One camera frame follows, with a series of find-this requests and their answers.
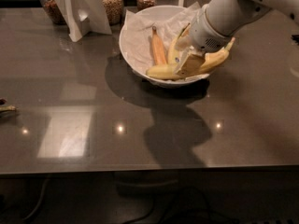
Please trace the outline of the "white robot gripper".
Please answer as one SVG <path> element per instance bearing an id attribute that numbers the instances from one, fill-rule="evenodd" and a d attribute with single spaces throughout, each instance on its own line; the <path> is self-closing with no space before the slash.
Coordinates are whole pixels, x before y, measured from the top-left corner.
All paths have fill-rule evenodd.
<path id="1" fill-rule="evenodd" d="M 208 4 L 203 5 L 191 24 L 188 24 L 178 36 L 175 48 L 183 50 L 174 70 L 178 76 L 192 76 L 205 62 L 204 53 L 217 52 L 231 41 L 230 35 L 221 35 L 210 24 L 206 14 L 207 8 Z"/>

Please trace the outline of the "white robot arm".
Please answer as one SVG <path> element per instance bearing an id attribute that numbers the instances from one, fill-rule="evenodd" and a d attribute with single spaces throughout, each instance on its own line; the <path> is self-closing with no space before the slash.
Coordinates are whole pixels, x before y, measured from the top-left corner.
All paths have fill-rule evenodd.
<path id="1" fill-rule="evenodd" d="M 243 26 L 277 10 L 299 24 L 299 0 L 211 0 L 193 17 L 189 33 L 177 48 L 183 51 L 178 75 L 194 75 L 205 55 L 226 46 Z"/>

